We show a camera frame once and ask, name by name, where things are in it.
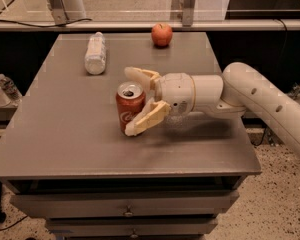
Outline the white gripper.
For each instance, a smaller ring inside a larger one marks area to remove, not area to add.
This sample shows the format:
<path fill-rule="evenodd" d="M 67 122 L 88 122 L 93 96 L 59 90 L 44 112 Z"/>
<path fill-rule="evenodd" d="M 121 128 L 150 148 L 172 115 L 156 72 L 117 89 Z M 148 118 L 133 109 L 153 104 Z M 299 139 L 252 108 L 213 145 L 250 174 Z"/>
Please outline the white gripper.
<path fill-rule="evenodd" d="M 142 111 L 126 125 L 124 133 L 127 136 L 137 136 L 158 125 L 169 113 L 187 115 L 194 106 L 194 83 L 185 73 L 169 73 L 161 77 L 156 71 L 126 67 L 124 74 L 145 91 L 155 89 L 156 100 L 150 98 Z"/>

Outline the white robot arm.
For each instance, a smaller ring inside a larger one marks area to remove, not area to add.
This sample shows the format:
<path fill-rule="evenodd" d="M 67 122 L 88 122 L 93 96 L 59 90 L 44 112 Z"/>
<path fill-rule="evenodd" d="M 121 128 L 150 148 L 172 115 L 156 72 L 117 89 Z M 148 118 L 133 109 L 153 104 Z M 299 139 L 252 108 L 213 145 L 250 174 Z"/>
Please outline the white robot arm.
<path fill-rule="evenodd" d="M 245 63 L 229 64 L 220 75 L 188 75 L 127 67 L 126 77 L 154 96 L 127 124 L 125 134 L 136 136 L 168 115 L 202 112 L 230 119 L 250 110 L 300 157 L 300 104 Z"/>

